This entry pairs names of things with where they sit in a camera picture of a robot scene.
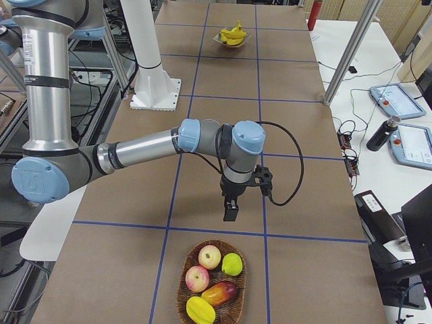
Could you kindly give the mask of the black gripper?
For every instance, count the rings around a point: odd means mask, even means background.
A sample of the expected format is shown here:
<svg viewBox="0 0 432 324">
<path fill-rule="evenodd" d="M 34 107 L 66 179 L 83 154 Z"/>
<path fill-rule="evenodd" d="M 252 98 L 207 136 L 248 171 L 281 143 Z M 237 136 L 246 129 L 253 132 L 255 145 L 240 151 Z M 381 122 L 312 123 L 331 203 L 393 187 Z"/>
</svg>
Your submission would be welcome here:
<svg viewBox="0 0 432 324">
<path fill-rule="evenodd" d="M 246 191 L 247 185 L 231 182 L 227 178 L 222 178 L 220 181 L 220 188 L 222 190 L 222 196 L 225 197 L 223 220 L 226 222 L 234 222 L 237 219 L 239 211 L 237 198 Z"/>
</svg>

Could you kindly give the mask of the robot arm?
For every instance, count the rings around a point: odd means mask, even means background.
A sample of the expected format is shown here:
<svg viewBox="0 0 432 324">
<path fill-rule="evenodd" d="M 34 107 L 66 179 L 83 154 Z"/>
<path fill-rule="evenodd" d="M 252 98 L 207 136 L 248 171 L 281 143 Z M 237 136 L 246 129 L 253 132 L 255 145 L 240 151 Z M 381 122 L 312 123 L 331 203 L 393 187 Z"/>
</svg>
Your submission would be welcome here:
<svg viewBox="0 0 432 324">
<path fill-rule="evenodd" d="M 238 197 L 260 184 L 257 157 L 266 139 L 261 125 L 185 119 L 178 127 L 128 141 L 109 143 L 98 133 L 79 145 L 72 137 L 68 41 L 106 39 L 103 2 L 12 1 L 11 12 L 22 31 L 29 126 L 11 181 L 25 199 L 52 203 L 118 169 L 192 153 L 221 162 L 223 218 L 236 220 Z"/>
</svg>

